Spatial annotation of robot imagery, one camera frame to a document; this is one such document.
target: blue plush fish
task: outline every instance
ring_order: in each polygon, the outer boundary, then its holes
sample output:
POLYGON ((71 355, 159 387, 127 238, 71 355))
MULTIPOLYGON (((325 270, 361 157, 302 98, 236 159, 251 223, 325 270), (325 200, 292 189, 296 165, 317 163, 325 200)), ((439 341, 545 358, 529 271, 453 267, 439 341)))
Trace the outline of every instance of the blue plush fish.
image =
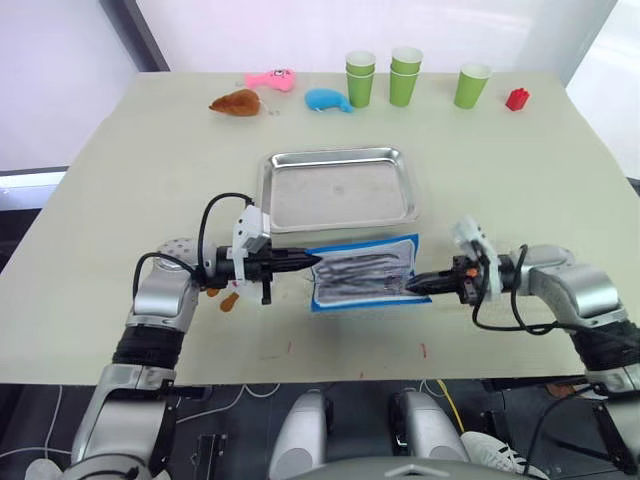
POLYGON ((304 101, 311 110, 326 110, 337 107, 343 112, 353 112, 353 107, 343 94, 329 88, 314 88, 304 95, 304 101))

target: white bracket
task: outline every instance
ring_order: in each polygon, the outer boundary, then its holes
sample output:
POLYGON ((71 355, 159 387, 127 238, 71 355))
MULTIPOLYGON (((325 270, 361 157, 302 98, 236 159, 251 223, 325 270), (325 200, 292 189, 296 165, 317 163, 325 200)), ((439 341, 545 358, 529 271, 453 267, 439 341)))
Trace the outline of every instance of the white bracket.
POLYGON ((258 252, 271 238, 269 215, 253 205, 249 205, 233 226, 233 241, 227 258, 233 260, 236 282, 243 283, 244 259, 249 253, 258 252))
POLYGON ((502 280, 498 270, 500 259, 493 245, 487 240, 487 236, 480 228, 480 225, 470 215, 466 215, 453 226, 451 233, 453 241, 471 260, 478 260, 478 255, 475 248, 473 248, 472 242, 477 242, 480 245, 490 262, 489 271, 483 272, 484 275, 489 275, 489 286, 484 299, 489 301, 497 299, 502 293, 502 280))

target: white wall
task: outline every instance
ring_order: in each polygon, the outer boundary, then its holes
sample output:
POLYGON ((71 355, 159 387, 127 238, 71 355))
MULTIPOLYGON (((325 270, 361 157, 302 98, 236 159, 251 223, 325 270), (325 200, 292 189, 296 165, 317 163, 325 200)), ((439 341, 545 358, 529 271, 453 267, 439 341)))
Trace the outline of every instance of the white wall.
POLYGON ((424 70, 468 61, 551 70, 565 82, 615 0, 138 0, 173 71, 343 71, 372 50, 388 71, 394 46, 425 52, 424 70))
POLYGON ((98 0, 0 1, 0 171, 69 165, 137 69, 98 0))
POLYGON ((640 0, 619 0, 567 87, 622 172, 640 178, 640 0))

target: stacked green cups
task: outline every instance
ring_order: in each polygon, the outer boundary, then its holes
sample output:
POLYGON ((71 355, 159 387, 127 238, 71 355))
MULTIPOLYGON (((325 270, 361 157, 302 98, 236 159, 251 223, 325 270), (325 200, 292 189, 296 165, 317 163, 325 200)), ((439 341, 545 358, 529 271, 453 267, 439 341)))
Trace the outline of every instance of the stacked green cups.
POLYGON ((417 48, 397 47, 391 56, 390 101, 397 107, 406 107, 420 74, 423 55, 417 48))
POLYGON ((467 63, 460 69, 458 88, 453 103, 460 108, 473 108, 491 76, 491 68, 481 63, 467 63))
POLYGON ((365 50, 355 50, 347 54, 347 86, 349 103, 356 108, 369 105, 376 56, 365 50))

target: stainless steel tray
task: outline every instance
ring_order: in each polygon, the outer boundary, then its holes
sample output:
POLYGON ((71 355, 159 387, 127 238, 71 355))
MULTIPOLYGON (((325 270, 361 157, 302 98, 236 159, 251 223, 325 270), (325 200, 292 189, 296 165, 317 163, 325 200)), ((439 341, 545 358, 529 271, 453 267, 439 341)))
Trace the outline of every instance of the stainless steel tray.
POLYGON ((274 233, 408 223, 408 167, 391 147, 278 153, 262 168, 260 208, 274 233))

